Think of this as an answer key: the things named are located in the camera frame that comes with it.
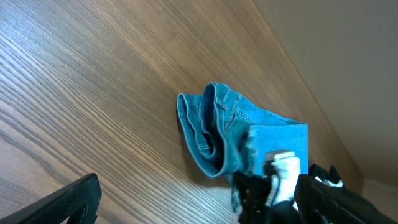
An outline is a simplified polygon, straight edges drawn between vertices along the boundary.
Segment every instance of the wooden panel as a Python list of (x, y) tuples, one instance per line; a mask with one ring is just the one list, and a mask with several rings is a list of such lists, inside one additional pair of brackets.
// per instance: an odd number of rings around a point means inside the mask
[(96, 172), (98, 223), (235, 222), (228, 185), (198, 170), (177, 125), (177, 94), (210, 81), (308, 122), (310, 161), (362, 186), (251, 1), (5, 0), (0, 9), (0, 217)]

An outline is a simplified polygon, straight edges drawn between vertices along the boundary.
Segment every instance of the blue jeans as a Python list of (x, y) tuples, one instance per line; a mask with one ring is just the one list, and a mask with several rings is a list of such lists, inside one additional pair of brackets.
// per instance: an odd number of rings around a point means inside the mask
[(228, 85), (212, 82), (202, 95), (179, 94), (177, 113), (193, 159), (210, 178), (231, 181), (237, 170), (263, 175), (265, 153), (279, 149), (294, 151), (301, 173), (308, 173), (307, 124), (259, 108)]

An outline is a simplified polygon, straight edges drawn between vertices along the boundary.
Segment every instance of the jeans seam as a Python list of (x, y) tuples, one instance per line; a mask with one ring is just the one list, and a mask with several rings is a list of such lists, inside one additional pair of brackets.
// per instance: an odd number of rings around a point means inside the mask
[[(179, 110), (178, 111), (181, 111), (182, 110), (182, 107), (183, 107), (183, 105), (181, 104), (181, 103), (178, 103), (178, 108), (179, 108)], [(189, 124), (187, 124), (187, 121), (185, 121), (184, 120), (184, 118), (181, 118), (180, 117), (180, 112), (178, 112), (178, 117), (179, 117), (179, 120), (180, 120), (180, 122), (181, 122), (181, 124), (182, 124), (182, 129), (183, 129), (183, 131), (184, 131), (184, 135), (185, 135), (185, 137), (189, 140), (189, 142), (194, 142), (194, 141), (192, 141), (192, 137), (187, 133), (187, 128), (189, 127)], [(187, 147), (188, 147), (188, 149), (189, 149), (189, 151), (190, 151), (190, 154), (192, 155), (192, 157), (193, 157), (193, 159), (195, 160), (195, 162), (198, 164), (198, 166), (199, 166), (199, 168), (201, 169), (201, 170), (203, 170), (204, 172), (212, 172), (211, 170), (205, 170), (205, 168), (203, 168), (202, 167), (202, 165), (197, 161), (197, 158), (195, 157), (195, 156), (193, 156), (193, 152), (192, 152), (192, 150), (193, 149), (191, 149), (191, 145), (190, 144), (187, 144)], [(213, 174), (211, 174), (211, 176), (212, 177), (216, 177), (216, 176), (218, 176), (217, 174), (219, 174), (220, 172), (212, 172)]]

